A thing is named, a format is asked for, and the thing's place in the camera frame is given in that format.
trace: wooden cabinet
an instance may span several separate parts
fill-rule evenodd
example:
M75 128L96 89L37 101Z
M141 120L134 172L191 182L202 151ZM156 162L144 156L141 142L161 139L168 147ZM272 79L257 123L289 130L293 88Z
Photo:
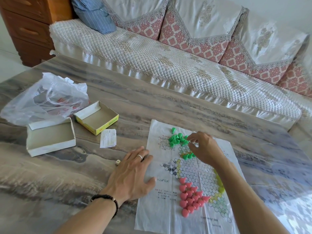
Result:
M0 12L23 65L49 60L49 25L75 17L70 0L0 0Z

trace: drawer handle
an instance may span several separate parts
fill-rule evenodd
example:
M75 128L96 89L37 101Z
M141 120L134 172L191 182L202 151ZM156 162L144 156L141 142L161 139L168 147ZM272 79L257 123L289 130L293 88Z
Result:
M27 1L27 0L13 0L13 1L16 1L16 2L19 2L21 4L24 4L24 5L27 5L27 6L31 6L32 4Z
M20 28L20 31L26 33L26 34L31 34L31 35L39 35L38 32L35 32L35 31L31 31L31 30L27 30L25 28Z

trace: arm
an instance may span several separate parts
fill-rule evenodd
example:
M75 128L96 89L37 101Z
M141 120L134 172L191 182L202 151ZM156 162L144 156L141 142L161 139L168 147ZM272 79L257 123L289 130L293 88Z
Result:
M147 195L156 184L152 177L147 184L144 175L153 156L147 156L149 151L140 147L126 154L115 171L111 174L107 186L100 194L107 194L115 198L119 207L126 200L138 199ZM102 234L116 212L116 205L112 200L98 198L84 210L72 216L54 234Z
M197 148L189 143L189 147L199 160L214 167L220 176L241 234L289 233L225 157L212 136L197 132L188 140L199 144Z

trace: left hand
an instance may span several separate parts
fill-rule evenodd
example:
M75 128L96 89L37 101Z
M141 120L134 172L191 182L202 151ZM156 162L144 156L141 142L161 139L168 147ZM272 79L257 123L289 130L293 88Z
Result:
M126 200L138 199L147 195L156 185L156 178L152 177L147 183L144 182L144 175L147 167L153 160L153 156L147 156L142 162L141 157L149 154L143 146L127 153L118 167L108 179L107 186L100 194L107 194L114 197L119 206Z

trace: silver ring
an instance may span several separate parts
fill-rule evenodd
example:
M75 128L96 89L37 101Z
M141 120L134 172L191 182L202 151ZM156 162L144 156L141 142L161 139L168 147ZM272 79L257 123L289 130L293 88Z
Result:
M142 162L142 160L143 160L143 157L142 157L141 155L139 155L139 154L138 154L137 156L140 156L140 158L141 158L141 162Z

